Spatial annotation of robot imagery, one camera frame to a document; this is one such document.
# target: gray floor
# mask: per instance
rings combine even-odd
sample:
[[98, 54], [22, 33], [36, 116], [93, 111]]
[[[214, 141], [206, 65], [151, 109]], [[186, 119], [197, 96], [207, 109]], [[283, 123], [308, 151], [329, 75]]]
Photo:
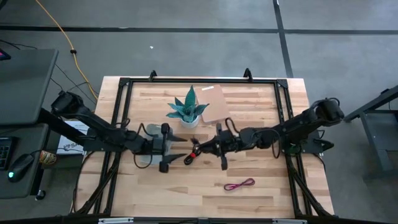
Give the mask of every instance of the gray floor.
[[[275, 29], [272, 0], [117, 0], [42, 3], [64, 26], [195, 27]], [[398, 29], [395, 0], [280, 0], [286, 29]], [[52, 26], [34, 1], [9, 1], [1, 23]], [[256, 77], [286, 77], [278, 34], [77, 33], [69, 36], [81, 69], [96, 91], [105, 75], [206, 75], [239, 77], [246, 67]], [[59, 49], [58, 65], [76, 83], [84, 82], [69, 46], [59, 32], [0, 31], [0, 39]], [[338, 97], [345, 113], [398, 84], [398, 35], [286, 36], [295, 78], [304, 78], [315, 101]], [[0, 43], [10, 51], [12, 47]], [[73, 85], [55, 69], [53, 79]], [[87, 87], [82, 89], [91, 97]], [[50, 84], [48, 107], [59, 91]], [[85, 97], [86, 105], [95, 108]], [[391, 108], [398, 108], [393, 102]], [[362, 124], [354, 120], [328, 128], [335, 147], [325, 153], [326, 174], [335, 213], [345, 218], [398, 222], [397, 179], [363, 182], [377, 170]], [[2, 220], [66, 214], [77, 170], [46, 171], [47, 198], [1, 200]]]

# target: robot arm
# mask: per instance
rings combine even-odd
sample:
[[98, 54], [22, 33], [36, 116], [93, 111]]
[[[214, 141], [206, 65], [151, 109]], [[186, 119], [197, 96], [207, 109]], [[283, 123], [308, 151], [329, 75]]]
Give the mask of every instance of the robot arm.
[[87, 136], [84, 136], [85, 151], [122, 152], [129, 149], [136, 155], [161, 155], [159, 170], [168, 172], [168, 164], [184, 154], [165, 155], [165, 142], [186, 141], [173, 136], [167, 123], [161, 125], [161, 137], [146, 139], [135, 131], [126, 128], [128, 122], [121, 123], [120, 128], [114, 128], [107, 121], [95, 115], [83, 104], [80, 96], [61, 91], [58, 98], [52, 103], [52, 113], [64, 118], [75, 118], [83, 122], [89, 128]]
[[244, 128], [238, 131], [238, 136], [232, 133], [226, 119], [227, 130], [221, 129], [221, 124], [216, 126], [216, 136], [203, 144], [194, 146], [196, 150], [204, 153], [212, 153], [221, 157], [221, 168], [228, 168], [225, 154], [227, 152], [239, 152], [255, 147], [267, 149], [276, 141], [284, 149], [290, 145], [298, 145], [306, 140], [308, 135], [320, 126], [333, 126], [341, 122], [344, 114], [339, 107], [340, 102], [336, 98], [327, 98], [314, 102], [314, 104], [301, 114], [294, 116], [282, 124], [272, 128]]

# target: butcher block tabletop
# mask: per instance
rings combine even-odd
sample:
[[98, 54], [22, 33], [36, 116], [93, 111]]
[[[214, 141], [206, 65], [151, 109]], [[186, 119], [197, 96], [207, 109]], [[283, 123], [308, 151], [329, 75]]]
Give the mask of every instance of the butcher block tabletop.
[[[111, 122], [120, 77], [104, 77], [95, 113]], [[287, 79], [294, 115], [308, 108], [307, 92], [301, 78]], [[206, 87], [212, 84], [194, 84]], [[231, 118], [237, 129], [271, 127], [279, 123], [274, 87], [270, 84], [220, 84]], [[183, 128], [167, 103], [176, 96], [182, 102], [189, 83], [135, 83], [132, 88], [128, 129], [137, 131], [140, 123], [169, 123], [176, 136], [200, 142], [216, 134], [215, 124], [202, 120], [194, 129]], [[282, 104], [285, 99], [282, 90]], [[123, 111], [123, 92], [119, 119]], [[175, 142], [172, 153], [191, 153], [191, 142]], [[85, 163], [80, 175], [76, 207], [88, 200], [100, 179], [103, 152], [95, 152]], [[227, 153], [228, 170], [221, 170], [221, 160], [212, 154], [201, 154], [190, 166], [181, 157], [171, 163], [169, 173], [159, 166], [138, 169], [131, 151], [124, 151], [118, 171], [111, 215], [114, 217], [209, 217], [209, 218], [293, 218], [292, 199], [284, 156], [275, 159], [271, 149], [253, 149]], [[311, 154], [303, 154], [308, 188], [326, 211], [333, 213], [328, 184], [322, 163]], [[224, 184], [240, 183], [253, 178], [252, 186], [225, 191]], [[300, 208], [303, 198], [297, 185]], [[104, 191], [101, 211], [106, 205], [108, 188]]]

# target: white pot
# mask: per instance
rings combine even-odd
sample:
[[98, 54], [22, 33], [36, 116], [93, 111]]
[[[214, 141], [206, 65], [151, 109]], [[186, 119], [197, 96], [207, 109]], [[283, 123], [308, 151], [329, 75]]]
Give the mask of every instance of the white pot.
[[198, 123], [199, 123], [199, 116], [197, 116], [197, 118], [194, 119], [192, 123], [185, 122], [183, 119], [181, 119], [181, 125], [184, 128], [194, 128], [198, 125]]

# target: pink cable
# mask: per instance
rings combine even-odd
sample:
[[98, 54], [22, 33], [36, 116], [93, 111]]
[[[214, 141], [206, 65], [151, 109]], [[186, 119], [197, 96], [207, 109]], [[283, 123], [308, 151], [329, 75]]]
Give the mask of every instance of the pink cable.
[[224, 185], [224, 190], [234, 190], [240, 186], [252, 186], [256, 183], [253, 178], [248, 178], [244, 182], [241, 182], [240, 184], [226, 184]]

